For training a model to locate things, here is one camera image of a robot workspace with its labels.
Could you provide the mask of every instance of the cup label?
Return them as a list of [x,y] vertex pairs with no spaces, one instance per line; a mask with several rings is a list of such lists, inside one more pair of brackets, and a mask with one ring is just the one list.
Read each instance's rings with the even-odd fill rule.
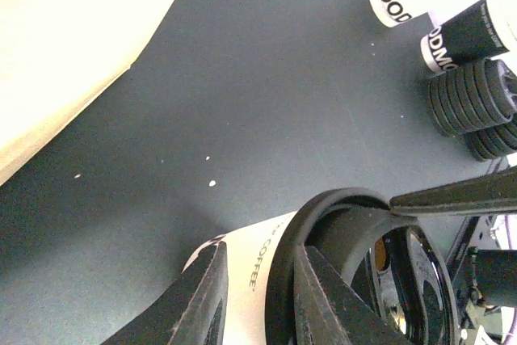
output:
[[436,73],[507,51],[495,31],[486,0],[460,12],[422,40],[426,63]]
[[404,11],[404,6],[397,0],[380,0],[391,19],[397,23],[404,23],[413,17]]
[[207,246],[226,243],[228,302],[224,345],[267,345],[264,315],[269,271],[280,239],[295,215],[290,212],[219,235],[202,244],[188,259],[185,268]]

